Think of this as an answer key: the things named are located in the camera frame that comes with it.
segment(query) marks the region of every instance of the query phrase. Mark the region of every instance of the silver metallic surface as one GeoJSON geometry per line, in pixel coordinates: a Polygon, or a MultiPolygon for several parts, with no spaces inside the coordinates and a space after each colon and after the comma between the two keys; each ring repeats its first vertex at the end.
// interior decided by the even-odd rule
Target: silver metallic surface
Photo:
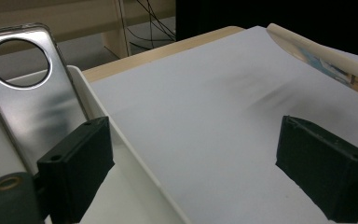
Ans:
{"type": "Polygon", "coordinates": [[[34,85],[17,86],[0,78],[0,119],[24,165],[35,174],[36,161],[87,116],[48,27],[35,23],[0,29],[0,44],[13,39],[37,45],[48,60],[47,75],[34,85]]]}

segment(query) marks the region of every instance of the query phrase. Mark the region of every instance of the white sheet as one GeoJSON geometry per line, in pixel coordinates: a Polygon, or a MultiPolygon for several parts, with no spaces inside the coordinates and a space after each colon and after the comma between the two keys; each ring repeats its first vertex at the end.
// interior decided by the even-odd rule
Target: white sheet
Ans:
{"type": "Polygon", "coordinates": [[[275,166],[281,121],[307,119],[358,146],[358,93],[263,27],[91,86],[193,223],[333,223],[275,166]]]}

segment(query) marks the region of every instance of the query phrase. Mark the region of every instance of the wooden table edge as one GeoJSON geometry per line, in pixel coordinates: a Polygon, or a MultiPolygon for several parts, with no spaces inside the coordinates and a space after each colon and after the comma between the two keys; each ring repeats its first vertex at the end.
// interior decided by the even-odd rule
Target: wooden table edge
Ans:
{"type": "Polygon", "coordinates": [[[82,73],[88,82],[97,81],[102,78],[110,77],[114,74],[126,71],[133,67],[145,63],[150,63],[157,59],[164,58],[187,49],[192,49],[229,35],[234,35],[243,30],[243,28],[238,26],[227,26],[203,35],[197,35],[157,49],[151,49],[143,53],[135,54],[128,58],[123,58],[111,63],[93,67],[91,69],[82,71],[82,73]]]}

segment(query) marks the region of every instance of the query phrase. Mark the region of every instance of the dark background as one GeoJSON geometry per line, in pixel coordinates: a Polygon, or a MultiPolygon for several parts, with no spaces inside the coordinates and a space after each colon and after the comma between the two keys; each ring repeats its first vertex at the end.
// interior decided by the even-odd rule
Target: dark background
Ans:
{"type": "Polygon", "coordinates": [[[176,1],[176,39],[226,26],[251,28],[276,23],[334,49],[358,54],[358,1],[176,1]]]}

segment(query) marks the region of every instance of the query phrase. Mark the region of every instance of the black cable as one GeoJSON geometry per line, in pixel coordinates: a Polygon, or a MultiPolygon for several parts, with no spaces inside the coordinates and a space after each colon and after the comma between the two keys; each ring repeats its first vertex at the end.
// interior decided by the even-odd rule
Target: black cable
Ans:
{"type": "Polygon", "coordinates": [[[147,48],[147,47],[144,47],[144,46],[141,46],[141,45],[137,45],[137,44],[132,43],[132,42],[130,42],[130,44],[132,44],[133,46],[135,46],[137,48],[140,48],[140,49],[150,50],[150,48],[147,48]]]}
{"type": "Polygon", "coordinates": [[[156,14],[154,13],[153,8],[150,6],[150,10],[148,10],[148,9],[144,6],[144,4],[142,4],[139,0],[137,0],[137,2],[144,8],[144,10],[149,14],[149,16],[152,16],[152,17],[158,22],[158,24],[160,25],[160,27],[158,27],[158,26],[157,26],[155,23],[153,23],[153,22],[152,22],[152,24],[155,25],[162,33],[164,33],[165,35],[167,35],[171,40],[175,41],[175,40],[173,39],[173,38],[175,37],[174,34],[173,34],[173,32],[172,32],[164,23],[162,23],[162,22],[157,18],[156,14]],[[170,35],[170,34],[168,34],[167,31],[166,31],[163,27],[165,27],[168,31],[170,31],[170,33],[172,33],[173,36],[170,35]]]}
{"type": "MultiPolygon", "coordinates": [[[[145,41],[152,41],[151,39],[143,38],[143,37],[140,37],[140,36],[134,34],[133,31],[131,31],[130,28],[128,28],[128,27],[127,27],[127,30],[138,39],[142,39],[145,41]]],[[[172,39],[153,39],[153,41],[172,41],[172,39]]]]}
{"type": "MultiPolygon", "coordinates": [[[[125,27],[124,27],[124,17],[123,17],[123,12],[121,11],[121,4],[120,4],[120,1],[118,1],[118,7],[120,8],[120,18],[121,18],[121,25],[122,25],[122,28],[123,30],[125,30],[125,27]]],[[[127,51],[127,56],[130,56],[130,52],[129,52],[129,46],[128,46],[128,42],[127,42],[127,36],[124,35],[124,39],[125,39],[125,43],[126,43],[126,51],[127,51]]]]}
{"type": "MultiPolygon", "coordinates": [[[[150,11],[150,3],[147,0],[147,7],[149,8],[150,11]]],[[[153,43],[153,27],[152,27],[152,15],[149,13],[149,28],[150,28],[150,40],[151,40],[151,44],[152,44],[152,49],[154,48],[154,43],[153,43]]]]}
{"type": "Polygon", "coordinates": [[[153,15],[153,17],[156,19],[156,21],[158,22],[158,24],[161,26],[161,28],[162,28],[162,26],[164,26],[171,34],[172,34],[172,36],[173,37],[175,37],[175,33],[173,32],[173,31],[171,31],[170,30],[170,28],[168,28],[164,23],[162,23],[159,19],[157,19],[157,16],[156,16],[156,13],[154,12],[154,10],[153,10],[153,8],[150,6],[150,12],[151,12],[151,14],[153,15]]]}

